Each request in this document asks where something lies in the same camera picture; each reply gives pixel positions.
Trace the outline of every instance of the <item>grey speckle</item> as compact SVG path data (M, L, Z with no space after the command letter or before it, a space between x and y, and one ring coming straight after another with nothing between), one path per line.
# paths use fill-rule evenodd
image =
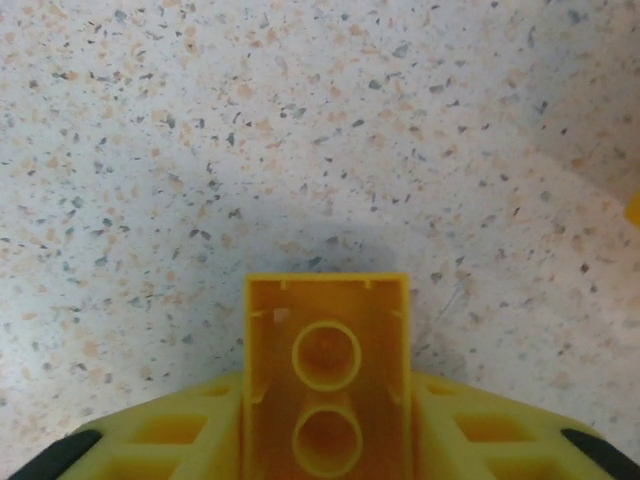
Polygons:
M482 228L487 228L490 225L493 225L496 221L496 216L495 215L487 215L485 217L485 219L482 221L482 223L480 224L480 226Z
M437 285L438 282L442 280L442 274L440 272L435 272L431 274L431 281L434 285Z
M109 258L106 255L104 255L93 263L95 264L96 267L104 267L108 261L109 261Z
M302 115L304 115L304 112L306 112L307 109L304 107L298 108L295 112L293 112L293 114L291 115L293 118L300 118Z
M540 115L544 115L544 112L548 106L549 104L546 101L543 101L539 107L533 107L533 108L535 108Z
M124 13L122 10L116 10L113 16L116 18L116 21L118 23L124 23L124 21L127 19L127 14Z
M392 55L396 58L404 58L407 56L408 50L409 50L409 44L403 43L393 51Z
M313 257L311 260L309 260L307 266L309 268L313 268L316 265L318 265L321 261L322 261L322 257Z
M571 25L577 25L583 20L589 18L586 13L584 15L580 15L579 12L572 9L567 10L567 17L569 17L569 22L571 22Z
M82 206L84 205L84 200L82 200L80 197L76 197L71 200L71 203L73 203L73 206L76 208L82 208Z
M536 46L535 33L536 27L534 25L533 27L531 27L531 29L529 29L529 35L527 35L527 45L529 45L529 48L533 48Z

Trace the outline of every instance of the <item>speckled countertop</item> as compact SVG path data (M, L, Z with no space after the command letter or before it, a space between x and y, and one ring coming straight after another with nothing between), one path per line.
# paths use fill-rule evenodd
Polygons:
M639 25L635 0L4 0L0 474L241 369L249 271L408 271L416 368L640 461Z

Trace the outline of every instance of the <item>orange speckle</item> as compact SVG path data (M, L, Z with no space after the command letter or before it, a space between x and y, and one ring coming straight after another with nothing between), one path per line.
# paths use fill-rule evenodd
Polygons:
M263 132L270 132L272 130L271 124L269 123L268 118L265 118L264 120L260 120L259 122L257 122L256 128L258 130L262 130Z
M238 233L238 235L240 235L240 237L244 237L249 233L250 227L247 222L241 222L238 225L236 225L234 230Z
M584 158L574 158L571 160L571 166L573 168L582 168L584 167L585 161Z
M98 356L98 345L94 342L86 341L84 342L84 348L82 349L82 353L84 353L87 357L97 357Z
M169 177L169 185L171 186L173 193L182 193L184 190L184 182L176 175L171 175Z
M272 44L278 39L278 35L276 35L276 31L273 28L270 28L267 32L267 43Z
M420 141L424 140L424 135L422 134L422 131L420 130L419 127L413 126L409 128L409 131L411 132L411 135L416 137L418 140Z
M571 239L571 248L578 253L584 253L584 240L580 235L574 235Z
M242 83L238 86L238 95L243 98L251 98L253 97L253 90L246 83Z
M89 379L93 385L98 385L104 377L104 370L100 367L92 368L89 370Z
M393 112L388 108L385 108L378 114L378 116L380 118L384 118L385 120L388 120L389 118L393 117Z
M57 15L58 17L67 18L65 13L55 5L51 5L49 7L49 13L52 14L52 15Z
M640 295L630 298L627 302L627 308L633 312L640 312Z
M222 234L222 246L224 248L230 248L233 245L233 237L228 233Z
M369 141L373 144L376 150L382 150L386 144L386 139L384 138L384 135L382 135L381 133L372 135L369 138Z
M22 378L24 378L25 380L29 382L33 380L33 378L31 377L31 371L29 371L27 367L22 367L20 373L22 374Z
M335 85L332 85L331 88L329 89L329 95L331 95L331 98L333 98L334 100L339 98L341 94L342 92Z
M393 129L397 132L397 133L403 133L407 131L407 126L402 123L399 119L395 119L393 121Z
M184 47L187 49L187 52L189 53L198 53L198 47L196 46L195 42L191 38L187 38L184 41Z
M351 35L359 37L364 33L364 30L362 30L360 25L351 25L351 27L349 27L349 32L351 33Z

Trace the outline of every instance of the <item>yellow object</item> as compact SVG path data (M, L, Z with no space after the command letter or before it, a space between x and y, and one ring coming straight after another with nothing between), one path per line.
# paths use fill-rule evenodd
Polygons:
M246 479L411 478L408 281L250 275Z
M624 214L631 223L636 227L640 227L640 192L633 196Z
M614 478L564 435L603 442L589 427L411 373L404 275L251 275L245 294L244 376L83 425L102 438L59 478ZM626 461L615 478L640 478Z

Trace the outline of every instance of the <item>white speckled surface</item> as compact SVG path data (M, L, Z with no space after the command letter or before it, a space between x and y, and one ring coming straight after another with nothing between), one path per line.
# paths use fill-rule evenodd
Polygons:
M240 369L248 271L408 271L416 368L640 461L639 24L635 0L4 0L0 474Z

